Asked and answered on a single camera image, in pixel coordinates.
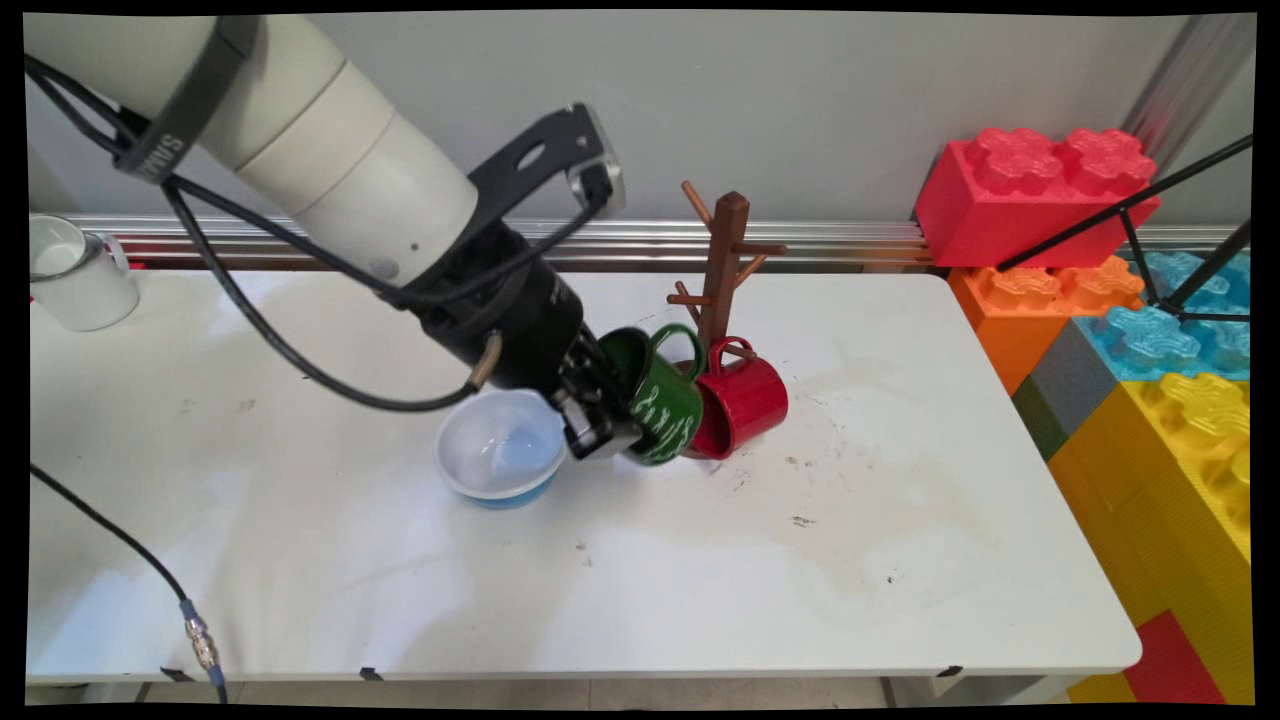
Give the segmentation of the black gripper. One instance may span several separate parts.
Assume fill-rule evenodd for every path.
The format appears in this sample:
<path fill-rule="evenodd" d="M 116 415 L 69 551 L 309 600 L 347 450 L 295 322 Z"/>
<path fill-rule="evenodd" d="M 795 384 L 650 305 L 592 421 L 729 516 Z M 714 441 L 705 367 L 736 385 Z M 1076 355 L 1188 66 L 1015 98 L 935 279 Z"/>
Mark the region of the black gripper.
<path fill-rule="evenodd" d="M 508 225 L 489 225 L 404 290 L 444 293 L 527 249 Z M 468 365 L 481 359 L 490 332 L 499 331 L 503 347 L 492 383 L 554 393 L 552 406 L 564 421 L 576 460 L 613 457 L 641 439 L 620 372 L 584 329 L 580 297 L 543 258 L 461 299 L 412 304 L 410 311 L 431 340 Z"/>

